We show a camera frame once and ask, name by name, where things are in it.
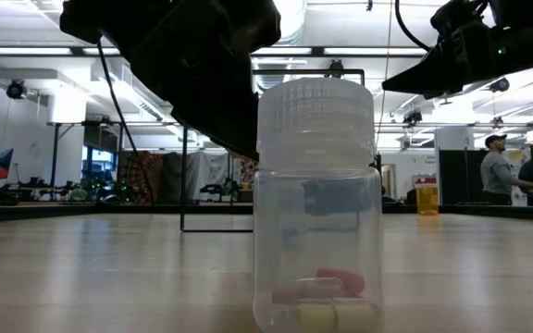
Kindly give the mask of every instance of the clear plastic jar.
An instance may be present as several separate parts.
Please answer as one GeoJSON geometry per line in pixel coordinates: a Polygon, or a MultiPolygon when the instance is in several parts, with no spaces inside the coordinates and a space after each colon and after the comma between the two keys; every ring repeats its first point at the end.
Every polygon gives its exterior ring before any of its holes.
{"type": "Polygon", "coordinates": [[[264,333],[381,332],[371,94],[344,80],[284,83],[263,96],[258,133],[257,324],[264,333]]]}

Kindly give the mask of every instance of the white wall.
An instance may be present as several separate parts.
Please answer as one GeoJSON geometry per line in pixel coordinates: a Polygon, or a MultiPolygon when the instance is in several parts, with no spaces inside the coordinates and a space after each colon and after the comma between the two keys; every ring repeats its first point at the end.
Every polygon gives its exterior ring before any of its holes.
{"type": "MultiPolygon", "coordinates": [[[[16,163],[21,181],[28,181],[30,177],[50,180],[55,129],[46,125],[49,112],[46,106],[38,110],[37,104],[29,100],[12,101],[0,88],[0,152],[14,149],[7,182],[18,181],[16,163]]],[[[83,128],[72,129],[59,142],[57,185],[65,180],[80,179],[82,146],[83,128]]]]}
{"type": "Polygon", "coordinates": [[[404,151],[380,152],[382,165],[395,165],[396,194],[398,198],[406,197],[412,190],[413,176],[433,175],[437,171],[435,152],[404,151]]]}

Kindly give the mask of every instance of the ceiling duct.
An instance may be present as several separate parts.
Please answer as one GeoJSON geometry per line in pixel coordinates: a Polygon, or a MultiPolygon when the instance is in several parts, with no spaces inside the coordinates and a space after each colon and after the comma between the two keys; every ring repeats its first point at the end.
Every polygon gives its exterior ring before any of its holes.
{"type": "MultiPolygon", "coordinates": [[[[281,39],[276,46],[294,46],[302,38],[304,31],[305,12],[307,10],[307,0],[275,0],[275,5],[281,14],[281,39]]],[[[278,59],[277,64],[254,65],[258,69],[290,69],[290,64],[285,64],[284,60],[278,59]]],[[[260,75],[256,77],[258,87],[264,91],[285,81],[284,75],[260,75]]]]}

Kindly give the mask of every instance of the baseball cap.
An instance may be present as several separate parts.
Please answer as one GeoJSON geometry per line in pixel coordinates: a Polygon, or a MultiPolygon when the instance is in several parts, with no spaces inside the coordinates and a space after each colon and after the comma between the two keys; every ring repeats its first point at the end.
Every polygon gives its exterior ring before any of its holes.
{"type": "Polygon", "coordinates": [[[490,148],[490,144],[493,142],[496,142],[497,140],[505,140],[507,139],[507,134],[505,135],[491,135],[485,140],[485,146],[487,148],[490,148]]]}

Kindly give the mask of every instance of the wooden table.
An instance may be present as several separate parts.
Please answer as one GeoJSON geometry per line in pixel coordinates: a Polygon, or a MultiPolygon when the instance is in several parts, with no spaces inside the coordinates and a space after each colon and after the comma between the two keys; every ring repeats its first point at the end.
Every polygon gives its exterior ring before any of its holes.
{"type": "MultiPolygon", "coordinates": [[[[384,224],[386,332],[533,333],[533,222],[384,224]]],[[[258,332],[252,252],[251,234],[180,234],[177,216],[0,223],[0,333],[258,332]]]]}

